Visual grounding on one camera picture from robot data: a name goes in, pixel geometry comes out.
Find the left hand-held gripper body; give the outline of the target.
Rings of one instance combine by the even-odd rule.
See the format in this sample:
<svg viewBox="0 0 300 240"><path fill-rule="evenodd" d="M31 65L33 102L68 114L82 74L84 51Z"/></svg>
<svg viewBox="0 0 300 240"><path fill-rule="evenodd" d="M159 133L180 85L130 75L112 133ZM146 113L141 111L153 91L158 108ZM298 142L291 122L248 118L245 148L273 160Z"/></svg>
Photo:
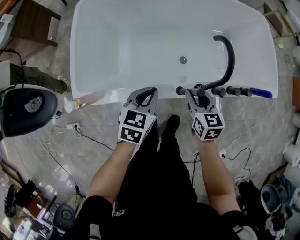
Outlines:
<svg viewBox="0 0 300 240"><path fill-rule="evenodd" d="M157 117L141 111L122 107L119 116L118 140L133 144L141 144Z"/></svg>

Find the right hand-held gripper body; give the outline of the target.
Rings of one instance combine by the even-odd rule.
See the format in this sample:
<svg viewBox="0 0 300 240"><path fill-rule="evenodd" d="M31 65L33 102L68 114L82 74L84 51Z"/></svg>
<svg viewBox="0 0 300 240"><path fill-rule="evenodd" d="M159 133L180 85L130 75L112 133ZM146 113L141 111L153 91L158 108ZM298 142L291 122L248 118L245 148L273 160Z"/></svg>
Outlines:
<svg viewBox="0 0 300 240"><path fill-rule="evenodd" d="M224 128L223 114L214 106L192 115L192 135L197 136L201 141L218 139Z"/></svg>

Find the person's right forearm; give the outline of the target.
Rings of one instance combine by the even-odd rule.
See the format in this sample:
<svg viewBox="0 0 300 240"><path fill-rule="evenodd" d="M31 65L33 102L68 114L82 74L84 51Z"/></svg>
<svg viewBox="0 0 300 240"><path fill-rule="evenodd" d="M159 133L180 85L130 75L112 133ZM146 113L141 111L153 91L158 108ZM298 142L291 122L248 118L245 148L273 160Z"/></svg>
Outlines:
<svg viewBox="0 0 300 240"><path fill-rule="evenodd" d="M236 200L234 181L214 142L201 141L198 137L195 139L210 206L220 215L230 211L241 211Z"/></svg>

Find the person's left forearm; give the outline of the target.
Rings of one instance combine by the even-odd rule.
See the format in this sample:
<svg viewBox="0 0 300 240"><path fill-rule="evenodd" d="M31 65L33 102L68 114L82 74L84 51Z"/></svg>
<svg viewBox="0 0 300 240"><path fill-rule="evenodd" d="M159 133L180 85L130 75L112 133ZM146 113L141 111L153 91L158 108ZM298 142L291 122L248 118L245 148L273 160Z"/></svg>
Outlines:
<svg viewBox="0 0 300 240"><path fill-rule="evenodd" d="M136 145L120 142L91 180L88 197L100 196L114 204Z"/></svg>

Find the white bathtub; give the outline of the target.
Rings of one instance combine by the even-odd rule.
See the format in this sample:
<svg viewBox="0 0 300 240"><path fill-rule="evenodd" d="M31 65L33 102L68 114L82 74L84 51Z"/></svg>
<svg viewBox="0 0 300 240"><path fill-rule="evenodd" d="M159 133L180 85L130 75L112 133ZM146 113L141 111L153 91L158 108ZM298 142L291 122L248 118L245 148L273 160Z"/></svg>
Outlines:
<svg viewBox="0 0 300 240"><path fill-rule="evenodd" d="M156 87L176 98L223 77L235 53L229 86L258 88L278 96L278 65L266 18L237 0L80 0L70 38L73 98L104 94L101 104L125 102L131 92ZM179 58L185 56L186 64Z"/></svg>

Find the person's right black shoe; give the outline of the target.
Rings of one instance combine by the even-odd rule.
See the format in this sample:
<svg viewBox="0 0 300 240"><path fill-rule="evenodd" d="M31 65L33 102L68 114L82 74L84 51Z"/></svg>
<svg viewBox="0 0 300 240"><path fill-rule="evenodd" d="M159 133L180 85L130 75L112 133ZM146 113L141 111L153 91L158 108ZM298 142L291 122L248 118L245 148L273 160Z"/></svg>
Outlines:
<svg viewBox="0 0 300 240"><path fill-rule="evenodd" d="M175 114L170 116L166 122L165 129L162 133L162 138L175 137L179 125L180 125L180 117Z"/></svg>

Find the pink pump bottle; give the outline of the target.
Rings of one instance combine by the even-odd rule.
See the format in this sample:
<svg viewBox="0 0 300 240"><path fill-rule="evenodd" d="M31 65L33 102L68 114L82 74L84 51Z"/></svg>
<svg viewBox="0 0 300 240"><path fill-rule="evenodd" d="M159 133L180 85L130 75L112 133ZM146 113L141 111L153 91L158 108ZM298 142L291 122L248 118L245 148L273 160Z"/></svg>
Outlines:
<svg viewBox="0 0 300 240"><path fill-rule="evenodd" d="M64 110L68 113L71 113L74 110L83 108L101 100L103 96L103 93L90 93L73 100L68 100L67 97L63 97Z"/></svg>

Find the black curved faucet spout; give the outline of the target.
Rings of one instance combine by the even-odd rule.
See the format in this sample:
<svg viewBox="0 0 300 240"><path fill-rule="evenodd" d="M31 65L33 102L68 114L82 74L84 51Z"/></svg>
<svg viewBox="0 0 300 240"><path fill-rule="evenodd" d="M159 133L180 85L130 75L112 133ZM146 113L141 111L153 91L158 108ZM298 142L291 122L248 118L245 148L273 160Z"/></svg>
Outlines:
<svg viewBox="0 0 300 240"><path fill-rule="evenodd" d="M210 82L208 84L203 85L202 89L204 89L204 90L208 90L208 89L212 89L215 87L220 87L220 86L225 85L230 80L230 78L233 74L233 71L234 71L234 66L235 66L235 53L234 53L234 49L233 49L231 42L222 35L215 35L213 37L213 39L215 41L220 41L225 45L225 47L227 49L227 55L228 55L228 64L227 64L227 69L226 69L223 77L217 81Z"/></svg>

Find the blue bottle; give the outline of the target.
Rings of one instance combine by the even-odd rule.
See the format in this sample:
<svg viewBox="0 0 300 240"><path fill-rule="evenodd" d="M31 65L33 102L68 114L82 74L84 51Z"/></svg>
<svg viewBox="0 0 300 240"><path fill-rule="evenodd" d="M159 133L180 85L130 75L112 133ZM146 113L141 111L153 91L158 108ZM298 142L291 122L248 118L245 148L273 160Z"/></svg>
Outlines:
<svg viewBox="0 0 300 240"><path fill-rule="evenodd" d="M256 95L256 96L268 98L268 99L273 98L272 93L267 90L262 90L262 89L258 89L258 88L250 88L250 91L251 91L252 95Z"/></svg>

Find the person's black clothed body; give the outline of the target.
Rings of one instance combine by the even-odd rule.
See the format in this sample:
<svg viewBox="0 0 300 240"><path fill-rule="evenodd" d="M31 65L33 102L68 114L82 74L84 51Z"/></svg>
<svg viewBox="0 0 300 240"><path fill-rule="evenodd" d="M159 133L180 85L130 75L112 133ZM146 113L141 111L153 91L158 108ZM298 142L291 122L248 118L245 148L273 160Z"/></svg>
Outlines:
<svg viewBox="0 0 300 240"><path fill-rule="evenodd" d="M114 204L86 198L63 240L257 240L241 211L198 202L175 137L154 125L136 147Z"/></svg>

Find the closed cardboard box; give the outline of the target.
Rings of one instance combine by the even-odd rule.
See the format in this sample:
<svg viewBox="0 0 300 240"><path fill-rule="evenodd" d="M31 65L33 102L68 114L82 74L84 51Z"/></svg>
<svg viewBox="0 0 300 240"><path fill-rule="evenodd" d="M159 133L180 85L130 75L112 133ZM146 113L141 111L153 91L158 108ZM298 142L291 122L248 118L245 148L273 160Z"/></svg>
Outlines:
<svg viewBox="0 0 300 240"><path fill-rule="evenodd" d="M292 105L300 109L300 78L293 77Z"/></svg>

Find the white toilet with grey lid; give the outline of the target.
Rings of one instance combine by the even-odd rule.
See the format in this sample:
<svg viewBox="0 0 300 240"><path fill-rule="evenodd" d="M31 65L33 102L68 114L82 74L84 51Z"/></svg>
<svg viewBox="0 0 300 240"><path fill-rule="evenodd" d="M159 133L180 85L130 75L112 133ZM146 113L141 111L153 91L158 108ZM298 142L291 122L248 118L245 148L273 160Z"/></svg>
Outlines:
<svg viewBox="0 0 300 240"><path fill-rule="evenodd" d="M273 214L281 207L280 195L271 184L266 184L262 187L260 197L262 206L267 214Z"/></svg>

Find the white toilet with black lid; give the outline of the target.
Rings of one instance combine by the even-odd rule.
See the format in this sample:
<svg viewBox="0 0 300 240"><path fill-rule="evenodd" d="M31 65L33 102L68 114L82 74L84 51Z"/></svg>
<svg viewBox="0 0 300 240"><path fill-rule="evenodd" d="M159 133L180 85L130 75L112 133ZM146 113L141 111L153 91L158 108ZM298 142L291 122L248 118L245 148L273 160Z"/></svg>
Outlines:
<svg viewBox="0 0 300 240"><path fill-rule="evenodd" d="M15 84L0 91L0 141L45 126L56 114L55 92L41 86Z"/></svg>

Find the small black oval toilet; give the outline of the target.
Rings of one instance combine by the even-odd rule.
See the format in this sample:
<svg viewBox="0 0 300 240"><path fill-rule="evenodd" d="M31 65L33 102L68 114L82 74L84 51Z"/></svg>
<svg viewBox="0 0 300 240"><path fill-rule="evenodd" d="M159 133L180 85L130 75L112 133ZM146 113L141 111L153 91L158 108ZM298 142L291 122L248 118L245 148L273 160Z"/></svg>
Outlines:
<svg viewBox="0 0 300 240"><path fill-rule="evenodd" d="M53 226L63 231L68 230L75 221L75 212L73 208L64 203L57 207L54 217Z"/></svg>

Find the brown wooden table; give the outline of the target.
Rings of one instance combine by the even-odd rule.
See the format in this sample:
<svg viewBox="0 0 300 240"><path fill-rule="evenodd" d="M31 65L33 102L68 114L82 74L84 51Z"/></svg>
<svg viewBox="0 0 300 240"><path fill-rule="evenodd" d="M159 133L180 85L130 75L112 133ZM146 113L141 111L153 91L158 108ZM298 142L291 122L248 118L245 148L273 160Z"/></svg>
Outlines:
<svg viewBox="0 0 300 240"><path fill-rule="evenodd" d="M52 18L61 20L59 14L45 6L33 0L24 0L16 15L11 37L57 47L55 41L48 39Z"/></svg>

